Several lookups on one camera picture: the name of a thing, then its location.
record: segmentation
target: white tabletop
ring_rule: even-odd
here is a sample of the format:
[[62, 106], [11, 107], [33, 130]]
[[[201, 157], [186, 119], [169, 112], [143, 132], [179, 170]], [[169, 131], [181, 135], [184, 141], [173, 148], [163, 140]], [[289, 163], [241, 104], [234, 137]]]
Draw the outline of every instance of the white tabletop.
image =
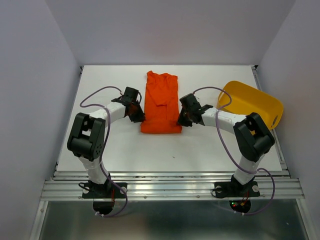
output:
[[[215, 86], [223, 88], [230, 81], [240, 81], [257, 87], [251, 66], [224, 65], [106, 65], [84, 67], [72, 109], [57, 171], [84, 171], [82, 163], [67, 149], [67, 141], [75, 115], [91, 113], [98, 108], [80, 108], [79, 103], [89, 94], [104, 86], [140, 90], [144, 109], [147, 72], [169, 73], [178, 76], [178, 97], [193, 90]], [[196, 93], [201, 105], [216, 105], [219, 91], [206, 89]], [[107, 105], [119, 96], [115, 89], [106, 89], [87, 103]], [[233, 134], [222, 131], [231, 154], [239, 160], [241, 153]], [[151, 135], [140, 132], [140, 123], [123, 118], [111, 125], [110, 136], [103, 154], [103, 163], [114, 172], [232, 172], [236, 167], [222, 147], [215, 127], [194, 124], [184, 127], [182, 134]], [[280, 160], [273, 146], [261, 161], [260, 167], [281, 171]]]

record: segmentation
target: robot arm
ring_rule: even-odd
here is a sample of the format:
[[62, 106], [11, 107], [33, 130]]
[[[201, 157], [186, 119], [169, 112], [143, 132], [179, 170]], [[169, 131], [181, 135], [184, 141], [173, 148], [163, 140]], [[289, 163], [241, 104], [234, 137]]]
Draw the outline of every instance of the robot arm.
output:
[[[145, 120], [145, 115], [137, 101], [138, 93], [138, 90], [127, 87], [122, 96], [112, 100], [106, 106], [110, 114], [110, 124], [126, 116], [129, 116], [134, 123]], [[104, 149], [106, 126], [108, 126], [108, 114], [105, 109], [90, 114], [80, 112], [75, 116], [67, 142], [68, 150], [79, 158], [88, 173], [89, 188], [104, 189], [102, 192], [108, 192], [111, 187], [104, 172], [107, 175], [109, 173], [100, 161]]]
[[[201, 106], [193, 94], [188, 94], [180, 99], [182, 110], [177, 123], [192, 127], [193, 123], [203, 126], [216, 127], [216, 114], [219, 111], [211, 105]], [[274, 145], [275, 139], [257, 113], [239, 115], [225, 111], [218, 114], [219, 129], [235, 135], [239, 150], [242, 154], [239, 168], [231, 178], [231, 188], [236, 188], [235, 193], [243, 194], [248, 191], [255, 177], [255, 172], [264, 155]]]

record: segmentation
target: purple cable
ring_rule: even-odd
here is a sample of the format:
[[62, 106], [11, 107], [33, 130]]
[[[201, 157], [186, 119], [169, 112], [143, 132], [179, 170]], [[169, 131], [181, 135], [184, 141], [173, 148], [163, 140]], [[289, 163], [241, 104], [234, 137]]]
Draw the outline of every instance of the purple cable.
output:
[[97, 91], [95, 91], [94, 93], [92, 93], [92, 94], [90, 94], [89, 96], [87, 96], [84, 100], [82, 100], [82, 101], [80, 102], [80, 107], [81, 107], [81, 108], [100, 107], [100, 108], [103, 108], [103, 109], [106, 111], [106, 113], [107, 113], [107, 120], [108, 120], [108, 125], [107, 125], [107, 127], [108, 127], [108, 129], [107, 129], [107, 131], [106, 131], [106, 136], [105, 136], [105, 140], [104, 140], [104, 143], [103, 143], [102, 152], [101, 152], [101, 155], [100, 155], [100, 157], [99, 157], [99, 165], [100, 165], [100, 168], [101, 168], [103, 174], [104, 174], [105, 177], [108, 179], [108, 181], [111, 182], [111, 184], [112, 184], [113, 186], [115, 186], [117, 189], [119, 189], [119, 191], [121, 191], [121, 192], [124, 194], [125, 204], [124, 204], [124, 206], [123, 206], [119, 211], [117, 211], [117, 212], [115, 212], [115, 213], [113, 213], [113, 214], [102, 215], [102, 214], [100, 214], [99, 212], [96, 212], [96, 211], [94, 211], [94, 212], [95, 212], [96, 215], [98, 215], [98, 216], [100, 216], [100, 217], [110, 218], [110, 217], [113, 217], [113, 216], [118, 215], [119, 213], [121, 213], [121, 212], [125, 209], [125, 207], [127, 206], [127, 204], [128, 204], [127, 192], [125, 192], [118, 184], [116, 184], [116, 183], [111, 179], [111, 177], [105, 172], [104, 167], [103, 167], [103, 165], [102, 165], [102, 156], [103, 156], [103, 154], [104, 154], [104, 151], [105, 151], [105, 148], [106, 148], [106, 145], [107, 145], [107, 141], [108, 141], [108, 137], [109, 137], [109, 134], [110, 134], [110, 127], [111, 127], [110, 112], [109, 112], [109, 110], [108, 110], [104, 105], [101, 105], [101, 104], [98, 104], [98, 103], [92, 103], [92, 104], [88, 104], [88, 105], [83, 105], [83, 103], [84, 103], [86, 100], [88, 100], [90, 97], [92, 97], [93, 95], [95, 95], [96, 93], [98, 93], [98, 92], [100, 92], [100, 91], [102, 91], [102, 90], [104, 90], [104, 89], [117, 89], [117, 90], [119, 90], [119, 92], [121, 93], [121, 90], [120, 90], [118, 87], [116, 87], [116, 86], [105, 86], [105, 87], [102, 87], [102, 88], [100, 88], [99, 90], [97, 90]]
[[195, 94], [196, 92], [198, 92], [198, 91], [200, 91], [200, 90], [203, 90], [203, 89], [216, 89], [216, 90], [219, 90], [219, 91], [225, 93], [225, 94], [229, 97], [229, 99], [230, 99], [230, 101], [229, 101], [227, 104], [222, 105], [221, 107], [219, 107], [219, 108], [217, 109], [217, 112], [216, 112], [216, 114], [215, 114], [215, 126], [216, 126], [216, 131], [217, 131], [217, 133], [218, 133], [218, 135], [219, 135], [220, 141], [221, 141], [221, 143], [222, 143], [222, 145], [223, 145], [223, 148], [224, 148], [226, 154], [227, 154], [227, 155], [229, 156], [229, 158], [231, 159], [231, 161], [234, 163], [234, 165], [235, 165], [239, 170], [241, 170], [241, 171], [243, 171], [243, 172], [245, 172], [245, 173], [247, 173], [247, 174], [254, 174], [254, 175], [255, 175], [255, 174], [256, 174], [257, 172], [259, 172], [260, 170], [263, 170], [263, 171], [265, 171], [265, 172], [270, 176], [270, 178], [271, 178], [272, 185], [273, 185], [273, 189], [272, 189], [272, 195], [271, 195], [271, 198], [270, 198], [269, 202], [268, 202], [263, 208], [261, 208], [260, 210], [255, 211], [255, 212], [250, 212], [250, 213], [244, 213], [244, 215], [252, 216], [252, 215], [261, 213], [262, 211], [264, 211], [265, 209], [267, 209], [267, 208], [270, 206], [272, 200], [273, 200], [274, 197], [275, 197], [275, 192], [276, 192], [275, 179], [274, 179], [274, 177], [271, 175], [271, 173], [270, 173], [267, 169], [265, 169], [265, 168], [260, 167], [260, 168], [258, 168], [258, 169], [256, 170], [256, 172], [254, 172], [254, 171], [248, 171], [248, 170], [242, 168], [242, 167], [236, 162], [236, 160], [232, 157], [232, 155], [231, 155], [231, 153], [230, 153], [230, 151], [229, 151], [229, 149], [228, 149], [228, 147], [227, 147], [227, 145], [226, 145], [226, 143], [225, 143], [225, 141], [224, 141], [224, 139], [223, 139], [223, 137], [222, 137], [222, 135], [221, 135], [220, 127], [219, 127], [219, 119], [218, 119], [219, 111], [220, 111], [221, 109], [229, 106], [229, 105], [232, 103], [232, 97], [231, 97], [231, 95], [230, 95], [229, 93], [227, 93], [225, 90], [223, 90], [223, 89], [221, 89], [221, 88], [219, 88], [219, 87], [215, 87], [215, 86], [205, 86], [205, 87], [198, 88], [198, 89], [196, 89], [195, 91], [193, 91], [193, 94]]

